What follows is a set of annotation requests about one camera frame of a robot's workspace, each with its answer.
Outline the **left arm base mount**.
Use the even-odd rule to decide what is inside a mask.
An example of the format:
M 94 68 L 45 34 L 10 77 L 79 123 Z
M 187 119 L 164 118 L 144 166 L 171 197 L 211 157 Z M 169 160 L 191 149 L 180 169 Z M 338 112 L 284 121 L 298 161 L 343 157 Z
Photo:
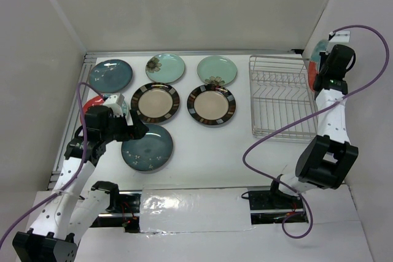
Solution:
M 113 209 L 100 213 L 91 228 L 120 228 L 126 233 L 139 233 L 142 191 L 120 191 Z

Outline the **brown rim cream plate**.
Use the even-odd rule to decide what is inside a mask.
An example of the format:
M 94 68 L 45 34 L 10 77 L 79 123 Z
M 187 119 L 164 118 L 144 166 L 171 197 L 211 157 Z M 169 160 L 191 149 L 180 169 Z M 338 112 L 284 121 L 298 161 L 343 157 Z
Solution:
M 200 85 L 188 95 L 187 110 L 198 123 L 219 126 L 234 116 L 236 99 L 225 87 L 214 84 Z
M 147 83 L 134 92 L 130 106 L 143 122 L 159 124 L 175 116 L 180 107 L 180 97 L 171 85 Z

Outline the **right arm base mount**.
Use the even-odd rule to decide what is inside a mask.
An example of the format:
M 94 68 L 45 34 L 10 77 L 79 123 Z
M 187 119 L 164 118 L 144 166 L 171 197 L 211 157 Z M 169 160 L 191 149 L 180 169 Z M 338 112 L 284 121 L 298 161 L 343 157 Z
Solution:
M 248 201 L 252 225 L 282 223 L 285 217 L 295 215 L 287 223 L 307 222 L 303 202 L 290 196 L 273 195 L 268 190 L 249 190 L 241 195 Z

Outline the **large red teal floral plate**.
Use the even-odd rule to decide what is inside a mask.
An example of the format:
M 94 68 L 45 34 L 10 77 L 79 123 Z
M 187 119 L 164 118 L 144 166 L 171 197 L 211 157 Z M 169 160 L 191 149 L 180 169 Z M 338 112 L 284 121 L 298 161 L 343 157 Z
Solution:
M 321 61 L 320 52 L 326 51 L 328 40 L 320 40 L 314 47 L 308 64 L 308 86 L 311 91 L 314 91 L 313 84 L 319 70 L 319 63 Z

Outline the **small red teal floral plate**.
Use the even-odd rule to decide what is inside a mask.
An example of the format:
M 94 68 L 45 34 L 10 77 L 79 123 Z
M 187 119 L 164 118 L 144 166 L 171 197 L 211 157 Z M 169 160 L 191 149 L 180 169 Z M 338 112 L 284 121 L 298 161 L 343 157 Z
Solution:
M 98 95 L 88 100 L 82 109 L 82 114 L 79 116 L 80 122 L 85 120 L 86 125 L 91 122 L 103 122 L 105 118 L 128 118 L 129 108 L 125 102 L 123 102 L 122 109 L 125 112 L 125 117 L 114 117 L 113 112 L 110 108 L 103 106 L 104 100 L 109 96 L 109 93 Z

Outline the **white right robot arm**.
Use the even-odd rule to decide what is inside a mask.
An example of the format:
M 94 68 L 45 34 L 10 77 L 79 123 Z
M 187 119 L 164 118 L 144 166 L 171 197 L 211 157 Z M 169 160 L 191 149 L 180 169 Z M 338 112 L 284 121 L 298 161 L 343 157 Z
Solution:
M 347 134 L 343 99 L 348 94 L 344 77 L 354 65 L 355 51 L 337 44 L 320 56 L 313 82 L 314 98 L 318 110 L 332 109 L 317 116 L 317 135 L 300 155 L 295 172 L 281 174 L 278 179 L 283 183 L 271 183 L 268 201 L 275 208 L 283 207 L 297 193 L 315 188 L 337 189 L 359 155 Z

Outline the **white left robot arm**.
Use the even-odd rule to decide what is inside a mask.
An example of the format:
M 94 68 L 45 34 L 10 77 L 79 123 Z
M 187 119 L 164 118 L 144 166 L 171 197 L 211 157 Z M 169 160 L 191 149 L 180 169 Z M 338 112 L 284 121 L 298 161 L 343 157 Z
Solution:
M 107 144 L 142 139 L 148 132 L 135 110 L 130 115 L 129 125 L 113 107 L 93 106 L 85 112 L 66 147 L 52 194 L 35 206 L 40 213 L 29 230 L 15 234 L 12 246 L 21 261 L 74 261 L 83 235 L 98 215 L 119 209 L 121 197 L 115 183 L 98 181 L 84 200 L 80 194 Z

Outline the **dark blue blossom plate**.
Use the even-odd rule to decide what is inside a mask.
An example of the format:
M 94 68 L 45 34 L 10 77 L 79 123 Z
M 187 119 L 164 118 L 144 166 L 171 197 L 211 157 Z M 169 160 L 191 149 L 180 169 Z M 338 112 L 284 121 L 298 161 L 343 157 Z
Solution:
M 174 143 L 170 133 L 162 126 L 146 124 L 148 132 L 142 139 L 123 142 L 121 154 L 124 162 L 139 172 L 153 172 L 170 159 Z

